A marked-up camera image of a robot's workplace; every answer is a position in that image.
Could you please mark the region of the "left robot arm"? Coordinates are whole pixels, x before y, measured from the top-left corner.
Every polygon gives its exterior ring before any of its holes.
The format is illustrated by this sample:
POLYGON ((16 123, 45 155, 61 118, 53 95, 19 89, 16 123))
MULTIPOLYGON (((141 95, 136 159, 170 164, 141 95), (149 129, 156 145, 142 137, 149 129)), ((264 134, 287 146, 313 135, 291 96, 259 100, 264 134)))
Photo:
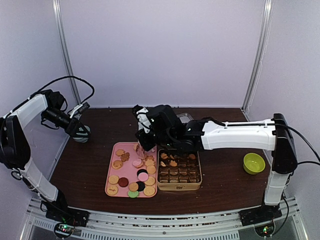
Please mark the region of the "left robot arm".
POLYGON ((51 184, 33 161, 31 148, 26 138, 25 127, 37 116, 41 121, 53 123, 78 143, 85 143, 91 135, 77 115, 90 105, 80 103, 70 114, 61 110, 66 99, 60 92, 43 90, 33 93, 25 101, 0 119, 0 162, 11 170, 11 175, 22 180, 46 206, 46 217, 63 223, 84 224, 89 213, 68 206, 64 193, 51 184))

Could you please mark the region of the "metal serving tongs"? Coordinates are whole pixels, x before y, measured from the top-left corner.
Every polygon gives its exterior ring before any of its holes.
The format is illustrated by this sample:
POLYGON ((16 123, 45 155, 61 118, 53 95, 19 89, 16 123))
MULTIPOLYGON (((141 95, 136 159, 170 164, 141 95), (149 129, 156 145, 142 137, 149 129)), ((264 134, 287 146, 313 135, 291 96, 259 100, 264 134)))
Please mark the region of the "metal serving tongs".
POLYGON ((146 159, 146 152, 144 150, 144 148, 140 145, 139 143, 139 148, 137 149, 137 151, 135 151, 137 156, 141 159, 141 160, 145 160, 146 159))

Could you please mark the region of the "swirl butter cookie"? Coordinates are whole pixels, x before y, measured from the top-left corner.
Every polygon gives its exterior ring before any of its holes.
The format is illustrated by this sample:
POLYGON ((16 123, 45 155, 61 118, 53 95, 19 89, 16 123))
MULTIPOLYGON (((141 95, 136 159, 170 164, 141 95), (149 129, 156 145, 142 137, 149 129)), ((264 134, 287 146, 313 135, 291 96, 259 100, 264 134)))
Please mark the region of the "swirl butter cookie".
POLYGON ((166 159, 169 158, 166 153, 162 153, 162 154, 160 155, 160 157, 161 157, 163 160, 166 160, 166 159))

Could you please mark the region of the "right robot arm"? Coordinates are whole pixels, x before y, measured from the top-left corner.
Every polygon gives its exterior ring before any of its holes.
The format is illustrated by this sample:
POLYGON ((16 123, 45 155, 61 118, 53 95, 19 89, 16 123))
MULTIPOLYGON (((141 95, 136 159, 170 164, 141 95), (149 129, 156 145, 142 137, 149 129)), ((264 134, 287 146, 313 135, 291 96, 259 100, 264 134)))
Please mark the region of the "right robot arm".
POLYGON ((181 152, 215 149, 259 149, 270 151, 272 166, 264 191, 263 205, 256 210, 259 220, 268 220, 280 203, 289 175, 298 167, 294 138, 281 113, 251 122, 222 122, 212 117, 183 123, 169 105, 146 108, 136 105, 135 134, 145 151, 154 146, 181 152))

